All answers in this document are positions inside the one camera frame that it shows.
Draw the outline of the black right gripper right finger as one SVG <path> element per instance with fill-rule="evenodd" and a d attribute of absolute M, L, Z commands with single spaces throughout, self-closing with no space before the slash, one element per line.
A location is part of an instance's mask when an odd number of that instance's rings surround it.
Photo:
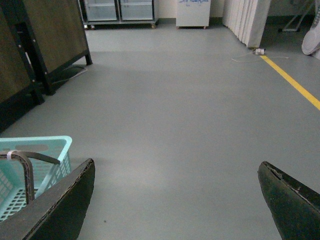
<path fill-rule="evenodd" d="M 258 180 L 264 200 L 283 240 L 320 238 L 320 194 L 263 161 Z"/>

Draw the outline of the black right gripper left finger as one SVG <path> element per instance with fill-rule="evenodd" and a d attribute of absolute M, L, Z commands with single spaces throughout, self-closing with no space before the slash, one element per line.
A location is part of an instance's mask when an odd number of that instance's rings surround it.
<path fill-rule="evenodd" d="M 34 201 L 0 224 L 2 240 L 76 240 L 95 182 L 89 158 Z"/>

